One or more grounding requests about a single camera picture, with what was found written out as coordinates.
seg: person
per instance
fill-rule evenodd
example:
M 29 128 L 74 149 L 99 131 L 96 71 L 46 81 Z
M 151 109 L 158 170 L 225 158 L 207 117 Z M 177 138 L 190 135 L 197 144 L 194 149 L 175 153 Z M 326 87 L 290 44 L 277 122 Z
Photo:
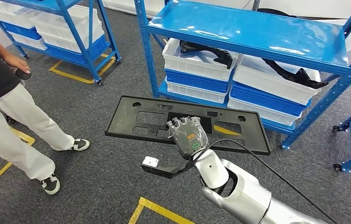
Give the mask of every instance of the person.
M 0 44 L 0 157 L 23 170 L 30 179 L 41 182 L 46 193 L 59 191 L 60 182 L 55 176 L 55 164 L 47 156 L 23 142 L 10 129 L 2 112 L 26 125 L 45 140 L 54 150 L 86 150 L 90 142 L 74 139 L 65 134 L 59 126 L 37 105 L 29 92 L 20 84 L 20 79 L 9 66 L 30 73 L 28 64 L 12 55 Z

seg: black plastic panel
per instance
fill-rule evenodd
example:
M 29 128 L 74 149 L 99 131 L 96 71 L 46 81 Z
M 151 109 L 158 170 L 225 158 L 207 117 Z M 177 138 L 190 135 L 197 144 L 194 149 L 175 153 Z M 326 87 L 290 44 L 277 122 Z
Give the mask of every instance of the black plastic panel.
M 237 111 L 232 109 L 196 105 L 173 100 L 139 98 L 122 96 L 113 112 L 110 122 L 105 130 L 105 135 L 126 139 L 142 141 L 153 141 L 167 144 L 175 144 L 172 138 L 167 138 L 166 121 L 177 116 L 197 116 L 201 118 L 201 124 L 209 136 L 210 142 L 218 139 L 235 139 L 251 149 L 253 152 L 262 155 L 269 155 L 271 152 L 265 130 L 261 123 L 259 114 L 250 111 Z M 218 131 L 213 124 L 240 125 L 239 135 L 225 134 L 221 126 Z M 212 149 L 247 153 L 244 149 L 237 147 L 230 142 L 223 142 L 212 147 Z

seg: white pants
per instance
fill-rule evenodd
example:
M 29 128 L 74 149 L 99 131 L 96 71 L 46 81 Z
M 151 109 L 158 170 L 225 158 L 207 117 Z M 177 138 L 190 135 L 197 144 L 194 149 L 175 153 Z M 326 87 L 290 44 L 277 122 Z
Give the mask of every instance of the white pants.
M 0 111 L 29 127 L 54 150 L 67 150 L 74 144 L 74 138 L 65 134 L 35 105 L 30 93 L 21 84 L 0 98 Z M 0 157 L 23 170 L 30 179 L 45 180 L 55 171 L 55 164 L 50 158 L 11 131 L 1 112 Z

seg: stacked crates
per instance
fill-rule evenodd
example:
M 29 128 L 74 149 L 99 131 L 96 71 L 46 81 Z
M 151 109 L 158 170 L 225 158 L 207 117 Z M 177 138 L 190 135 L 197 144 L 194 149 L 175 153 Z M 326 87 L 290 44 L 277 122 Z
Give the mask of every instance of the stacked crates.
M 74 5 L 68 13 L 85 46 L 89 48 L 89 8 Z M 59 58 L 85 64 L 81 50 L 69 25 L 60 15 L 40 12 L 22 6 L 0 2 L 0 21 L 15 41 L 45 50 Z M 106 49 L 104 30 L 93 9 L 91 55 L 96 57 Z
M 231 71 L 238 54 L 230 52 L 230 69 L 214 61 L 215 54 L 208 51 L 181 53 L 180 41 L 170 38 L 163 50 L 168 91 L 193 98 L 223 104 L 227 96 Z
M 290 64 L 278 64 L 292 73 L 300 69 Z M 320 82 L 318 71 L 305 70 L 310 79 Z M 319 91 L 282 78 L 261 58 L 240 55 L 228 107 L 256 111 L 264 119 L 292 126 Z
M 22 6 L 0 2 L 0 21 L 15 41 L 46 50 L 43 38 L 37 33 L 30 18 L 39 11 Z

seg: gray carpet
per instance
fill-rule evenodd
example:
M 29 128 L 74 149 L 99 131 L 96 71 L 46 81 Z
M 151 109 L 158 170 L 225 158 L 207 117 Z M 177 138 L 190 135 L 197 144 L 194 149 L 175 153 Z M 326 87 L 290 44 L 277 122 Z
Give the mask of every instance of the gray carpet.
M 55 161 L 62 189 L 54 196 L 46 195 L 37 181 L 29 180 L 12 166 L 0 177 L 0 223 L 125 224 L 139 197 L 195 223 L 238 223 L 203 198 L 196 170 L 172 180 L 143 172 L 140 163 L 146 155 L 159 158 L 164 165 L 181 163 L 183 160 L 175 146 L 104 136 L 104 128 L 121 95 L 151 96 L 136 17 L 107 12 L 122 62 L 105 73 L 104 86 L 88 85 L 48 72 L 57 60 L 29 51 L 33 78 L 27 81 L 27 89 L 36 103 L 65 132 L 89 139 L 92 147 L 85 152 L 56 152 L 25 126 L 15 125 L 33 136 L 34 146 Z M 161 81 L 164 61 L 155 43 L 153 52 L 158 81 Z M 86 70 L 77 66 L 63 64 L 62 69 L 89 77 Z M 313 104 L 329 88 L 325 87 Z M 351 224 L 351 174 L 334 172 L 332 164 L 350 158 L 350 138 L 349 133 L 332 133 L 331 127 L 349 115 L 351 86 L 290 150 L 278 148 L 283 135 L 267 131 L 273 152 L 262 156 L 342 224 Z M 256 176 L 273 197 L 330 223 L 252 156 L 226 152 L 218 155 Z M 0 168 L 4 164 L 0 159 Z M 137 223 L 173 222 L 144 209 Z

